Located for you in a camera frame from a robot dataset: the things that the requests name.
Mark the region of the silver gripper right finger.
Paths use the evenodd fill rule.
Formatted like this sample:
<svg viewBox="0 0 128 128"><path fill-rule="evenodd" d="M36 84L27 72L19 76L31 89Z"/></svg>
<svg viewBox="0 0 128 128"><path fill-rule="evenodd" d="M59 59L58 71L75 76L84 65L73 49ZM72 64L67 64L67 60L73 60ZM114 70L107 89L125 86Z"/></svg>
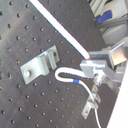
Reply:
<svg viewBox="0 0 128 128"><path fill-rule="evenodd" d="M94 60L106 60L110 68L128 59L128 37L121 39L111 47L100 51L91 51L90 57Z"/></svg>

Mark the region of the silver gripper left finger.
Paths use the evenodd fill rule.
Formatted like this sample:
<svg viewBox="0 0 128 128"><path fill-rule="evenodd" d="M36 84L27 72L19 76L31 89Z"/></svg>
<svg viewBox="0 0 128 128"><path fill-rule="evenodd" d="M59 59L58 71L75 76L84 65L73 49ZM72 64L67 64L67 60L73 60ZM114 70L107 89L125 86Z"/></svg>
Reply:
<svg viewBox="0 0 128 128"><path fill-rule="evenodd" d="M107 84L112 90L118 90L120 75L114 72L105 60L83 60L80 68L87 78L93 78L94 83L100 87Z"/></svg>

